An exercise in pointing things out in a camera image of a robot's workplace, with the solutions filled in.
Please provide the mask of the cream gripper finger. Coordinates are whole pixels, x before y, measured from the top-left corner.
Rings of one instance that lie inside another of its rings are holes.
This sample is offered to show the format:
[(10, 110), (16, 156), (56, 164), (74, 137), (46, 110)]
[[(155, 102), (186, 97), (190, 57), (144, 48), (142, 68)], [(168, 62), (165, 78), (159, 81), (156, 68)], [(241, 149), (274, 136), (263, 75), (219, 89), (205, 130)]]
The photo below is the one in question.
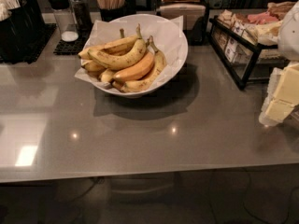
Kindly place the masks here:
[(299, 63), (290, 63), (283, 69), (274, 98), (299, 105)]
[(294, 110), (295, 105), (281, 100), (266, 98), (262, 105), (259, 121), (262, 125), (276, 126), (284, 121)]

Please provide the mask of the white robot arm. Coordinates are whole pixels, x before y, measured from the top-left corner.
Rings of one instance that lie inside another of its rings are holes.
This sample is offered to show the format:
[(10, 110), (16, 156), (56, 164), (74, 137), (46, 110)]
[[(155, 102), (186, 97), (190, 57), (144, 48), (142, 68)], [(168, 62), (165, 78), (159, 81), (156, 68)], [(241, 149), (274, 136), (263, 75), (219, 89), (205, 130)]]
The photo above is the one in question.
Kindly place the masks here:
[(259, 116), (266, 126), (282, 123), (299, 106), (299, 1), (279, 28), (278, 52), (290, 62), (283, 69), (275, 68), (270, 76)]

